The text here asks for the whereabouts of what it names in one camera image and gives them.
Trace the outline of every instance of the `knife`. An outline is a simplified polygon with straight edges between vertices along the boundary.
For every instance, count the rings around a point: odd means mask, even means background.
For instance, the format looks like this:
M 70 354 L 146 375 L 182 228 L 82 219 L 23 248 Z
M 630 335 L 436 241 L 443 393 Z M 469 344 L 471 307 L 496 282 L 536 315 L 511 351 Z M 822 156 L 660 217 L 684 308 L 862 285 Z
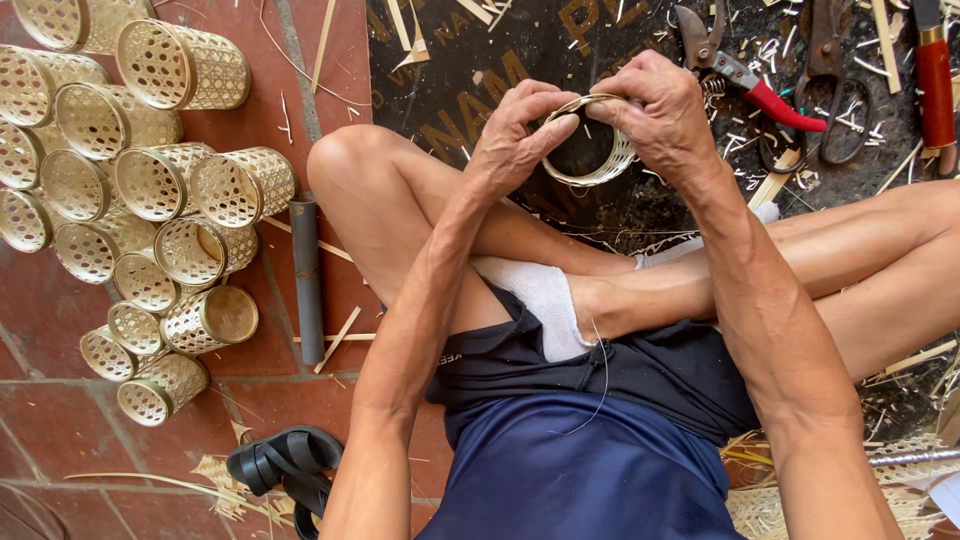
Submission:
M 950 84 L 950 59 L 940 0 L 914 0 L 913 16 L 920 33 L 917 46 L 917 89 L 920 91 L 920 117 L 926 148 L 953 144 L 953 89 Z

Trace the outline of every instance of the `black shorts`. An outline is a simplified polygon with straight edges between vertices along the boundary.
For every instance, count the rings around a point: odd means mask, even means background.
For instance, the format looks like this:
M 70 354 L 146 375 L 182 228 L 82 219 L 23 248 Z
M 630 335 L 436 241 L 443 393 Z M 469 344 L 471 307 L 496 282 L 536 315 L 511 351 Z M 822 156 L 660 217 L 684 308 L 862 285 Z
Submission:
M 543 392 L 604 391 L 604 349 L 561 362 L 543 356 L 542 327 L 513 293 L 491 285 L 513 321 L 451 335 L 426 400 L 465 410 Z M 607 392 L 647 405 L 716 446 L 757 429 L 746 384 L 714 327 L 683 320 L 604 341 Z

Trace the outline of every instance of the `hand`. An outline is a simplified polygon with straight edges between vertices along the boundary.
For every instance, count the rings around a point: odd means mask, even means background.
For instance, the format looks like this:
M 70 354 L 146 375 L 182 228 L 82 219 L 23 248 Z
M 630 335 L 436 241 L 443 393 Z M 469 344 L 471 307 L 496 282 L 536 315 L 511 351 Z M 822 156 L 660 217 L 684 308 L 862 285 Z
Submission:
M 580 119 L 576 114 L 565 114 L 532 135 L 528 135 L 527 123 L 579 97 L 532 79 L 507 90 L 464 169 L 470 188 L 495 202 L 520 187 L 537 163 L 573 134 Z
M 591 103 L 587 116 L 620 130 L 647 167 L 681 192 L 729 168 L 716 152 L 696 78 L 656 51 L 636 55 L 590 93 L 627 98 Z

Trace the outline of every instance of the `red tile floor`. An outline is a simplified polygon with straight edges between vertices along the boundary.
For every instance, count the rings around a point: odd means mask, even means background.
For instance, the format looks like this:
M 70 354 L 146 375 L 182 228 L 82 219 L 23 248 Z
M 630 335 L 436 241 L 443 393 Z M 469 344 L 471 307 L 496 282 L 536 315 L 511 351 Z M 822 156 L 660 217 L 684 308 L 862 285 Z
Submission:
M 347 104 L 307 82 L 284 58 L 308 73 L 320 41 L 326 0 L 179 0 L 157 4 L 163 20 L 227 37 L 246 56 L 252 91 L 236 110 L 185 111 L 184 140 L 220 152 L 265 145 L 283 153 L 307 189 L 306 157 L 321 134 L 350 123 Z M 321 83 L 348 99 L 370 101 L 365 7 L 361 0 L 336 5 L 324 55 Z M 9 1 L 0 0 L 0 42 L 39 48 L 23 30 Z M 112 57 L 98 56 L 115 83 L 122 81 Z M 290 116 L 284 126 L 280 94 Z M 369 107 L 357 107 L 353 122 L 371 122 Z M 286 215 L 277 219 L 288 221 Z M 51 250 L 25 255 L 0 242 L 0 479 L 53 507 L 73 538 L 269 538 L 267 519 L 248 513 L 232 522 L 209 511 L 213 499 L 159 481 L 140 479 L 64 480 L 77 473 L 139 472 L 203 483 L 189 473 L 204 454 L 227 454 L 236 446 L 230 420 L 268 435 L 293 424 L 329 430 L 346 441 L 350 399 L 368 345 L 342 345 L 315 376 L 300 364 L 299 333 L 290 234 L 261 223 L 258 257 L 230 276 L 247 289 L 260 310 L 260 325 L 242 344 L 203 355 L 211 388 L 158 428 L 130 421 L 116 404 L 115 385 L 99 380 L 80 356 L 80 336 L 104 324 L 119 299 L 111 285 L 74 279 Z M 340 243 L 320 219 L 321 238 Z M 374 332 L 379 303 L 356 268 L 327 252 L 324 269 L 325 333 L 336 333 L 357 306 L 363 311 L 353 332 Z M 444 494 L 452 452 L 444 439 L 442 411 L 420 409 L 411 445 L 416 483 L 411 529 L 419 531 Z M 16 508 L 0 490 L 0 503 Z M 274 538 L 294 538 L 277 530 Z M 0 538 L 39 538 L 0 511 Z

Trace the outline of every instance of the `metal rod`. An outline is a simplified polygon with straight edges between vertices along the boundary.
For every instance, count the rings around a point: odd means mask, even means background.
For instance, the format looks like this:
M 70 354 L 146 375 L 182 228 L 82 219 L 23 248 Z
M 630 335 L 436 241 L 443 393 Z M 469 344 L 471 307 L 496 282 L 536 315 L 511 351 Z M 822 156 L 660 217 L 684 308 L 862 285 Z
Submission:
M 290 229 L 297 273 L 297 313 L 303 363 L 324 359 L 324 310 L 320 302 L 320 252 L 317 249 L 317 202 L 290 200 Z
M 902 454 L 885 454 L 871 456 L 871 467 L 887 467 L 889 465 L 905 465 L 907 463 L 921 463 L 923 461 L 941 461 L 944 459 L 960 458 L 960 447 L 942 448 L 939 450 L 919 450 Z

